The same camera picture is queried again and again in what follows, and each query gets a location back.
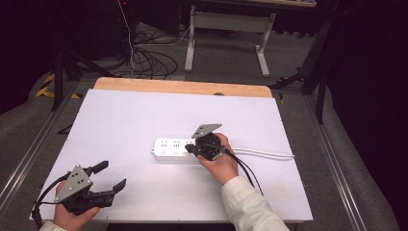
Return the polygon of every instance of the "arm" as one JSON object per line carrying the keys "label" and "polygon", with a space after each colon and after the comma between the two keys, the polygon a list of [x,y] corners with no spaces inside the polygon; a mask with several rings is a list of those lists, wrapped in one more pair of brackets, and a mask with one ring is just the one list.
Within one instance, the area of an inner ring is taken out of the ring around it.
{"label": "arm", "polygon": [[[222,134],[216,135],[221,144],[234,154],[228,139]],[[289,230],[282,219],[272,212],[268,201],[246,178],[238,175],[238,164],[230,156],[222,155],[214,161],[207,161],[202,156],[197,158],[222,185],[225,209],[237,230]]]}
{"label": "arm", "polygon": [[[63,188],[64,182],[57,187],[57,194]],[[82,227],[90,221],[97,213],[99,208],[91,208],[82,215],[76,216],[69,213],[64,205],[57,204],[55,206],[54,223],[46,221],[40,231],[81,231]]]}

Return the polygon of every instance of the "white sleeve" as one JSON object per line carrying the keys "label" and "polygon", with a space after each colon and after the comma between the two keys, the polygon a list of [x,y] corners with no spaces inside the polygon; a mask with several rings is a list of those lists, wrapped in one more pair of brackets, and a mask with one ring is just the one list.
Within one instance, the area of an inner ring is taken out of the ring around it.
{"label": "white sleeve", "polygon": [[227,215],[237,231],[287,231],[283,220],[272,212],[268,201],[241,176],[222,186]]}
{"label": "white sleeve", "polygon": [[66,231],[63,228],[61,228],[60,226],[58,226],[57,224],[54,224],[51,221],[46,221],[41,228],[39,229],[39,231]]}

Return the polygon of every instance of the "power outlet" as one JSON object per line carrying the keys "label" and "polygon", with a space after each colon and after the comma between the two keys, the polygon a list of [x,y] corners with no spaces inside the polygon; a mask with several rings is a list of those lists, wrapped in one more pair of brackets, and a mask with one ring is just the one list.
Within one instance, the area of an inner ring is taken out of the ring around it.
{"label": "power outlet", "polygon": [[187,144],[195,144],[195,139],[156,139],[152,154],[158,161],[198,163],[195,155],[186,150]]}

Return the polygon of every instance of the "table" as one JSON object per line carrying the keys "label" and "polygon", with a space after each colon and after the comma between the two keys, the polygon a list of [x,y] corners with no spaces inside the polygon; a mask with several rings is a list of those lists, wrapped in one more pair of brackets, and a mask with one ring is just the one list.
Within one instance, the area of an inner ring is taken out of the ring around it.
{"label": "table", "polygon": [[[291,0],[249,0],[250,3],[263,3],[271,5],[283,5],[291,7],[305,7],[313,8],[316,3],[310,2],[297,2]],[[225,2],[227,5],[234,5],[234,2]],[[190,38],[187,50],[185,70],[187,72],[192,71],[192,60],[194,57],[194,30],[195,28],[207,28],[207,29],[219,29],[219,30],[233,30],[243,32],[263,33],[263,39],[261,45],[255,45],[255,51],[258,58],[258,62],[264,77],[269,76],[269,70],[267,62],[265,60],[265,47],[268,42],[270,30],[272,29],[273,21],[276,16],[275,13],[271,13],[269,17],[256,17],[256,16],[243,16],[232,15],[224,13],[201,13],[195,11],[196,6],[191,6],[190,17]]]}
{"label": "table", "polygon": [[[220,91],[226,96],[208,95]],[[189,138],[198,125],[214,122],[223,124],[217,132],[228,135],[233,147],[292,153],[267,87],[100,78],[87,93],[45,186],[76,164],[107,160],[110,166],[90,177],[91,190],[110,190],[123,178],[127,185],[94,220],[226,222],[220,185],[204,167],[158,162],[151,154],[155,139]],[[284,221],[313,219],[293,158],[240,157]],[[41,213],[52,219],[53,206],[43,205]]]}

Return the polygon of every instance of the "power strip switch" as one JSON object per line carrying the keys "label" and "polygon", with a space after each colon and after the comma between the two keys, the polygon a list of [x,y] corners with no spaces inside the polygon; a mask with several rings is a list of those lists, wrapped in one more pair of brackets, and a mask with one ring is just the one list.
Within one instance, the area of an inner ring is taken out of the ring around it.
{"label": "power strip switch", "polygon": [[186,150],[187,144],[195,144],[195,139],[156,139],[152,154],[158,161],[198,163],[195,155]]}

